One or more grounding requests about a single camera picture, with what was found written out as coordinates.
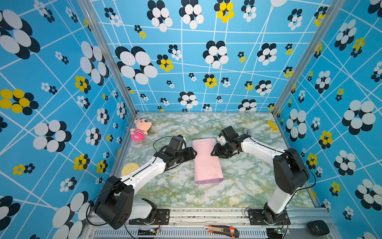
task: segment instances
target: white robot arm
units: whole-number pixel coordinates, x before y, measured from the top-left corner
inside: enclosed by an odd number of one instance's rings
[[[231,126],[222,130],[217,139],[219,143],[215,145],[212,156],[228,159],[245,152],[273,165],[277,186],[264,205],[264,221],[268,224],[278,222],[293,194],[309,179],[309,172],[298,152],[291,148],[283,150],[269,146],[247,134],[239,136]],[[174,136],[168,146],[162,147],[149,162],[134,172],[119,179],[111,176],[102,189],[105,193],[95,203],[94,212],[114,229],[121,227],[127,220],[137,218],[142,218],[147,224],[152,223],[156,212],[155,204],[145,198],[133,200],[133,197],[155,176],[194,159],[197,152],[192,147],[185,146],[181,135]]]

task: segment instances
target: floor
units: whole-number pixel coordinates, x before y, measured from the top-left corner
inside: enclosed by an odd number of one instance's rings
[[[141,142],[133,141],[125,165],[139,166],[151,159],[155,150],[152,144],[160,137],[183,135],[191,140],[216,138],[222,129],[232,126],[236,132],[245,128],[252,131],[257,140],[271,146],[287,149],[280,131],[273,131],[267,124],[271,114],[223,114],[223,113],[141,113],[153,126]],[[168,144],[164,138],[155,144],[157,149]],[[230,159],[220,159],[224,180],[219,184],[196,185],[194,163],[188,161],[156,176],[136,194],[135,198],[147,198],[157,206],[178,207],[263,207],[275,187],[273,167],[253,155],[242,153]],[[301,190],[290,202],[290,207],[314,207],[306,190]]]

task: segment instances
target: wall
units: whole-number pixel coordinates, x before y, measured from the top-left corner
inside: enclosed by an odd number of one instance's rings
[[[77,238],[130,115],[76,1],[0,10],[0,238]]]
[[[382,10],[371,3],[345,2],[277,112],[342,238],[382,238]]]
[[[269,112],[331,0],[91,4],[137,110]]]

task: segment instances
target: folded pink towel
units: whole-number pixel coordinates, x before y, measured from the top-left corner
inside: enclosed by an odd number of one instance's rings
[[[195,183],[198,185],[215,184],[223,181],[219,157],[211,156],[215,144],[216,139],[214,138],[192,141],[192,147],[197,152],[194,159],[194,166]]]

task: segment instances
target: pink plush doll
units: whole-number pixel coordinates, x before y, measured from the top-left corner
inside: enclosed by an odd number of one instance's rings
[[[147,131],[151,128],[152,123],[148,119],[137,119],[134,121],[136,128],[130,129],[131,138],[134,141],[142,141],[144,136],[147,135]]]

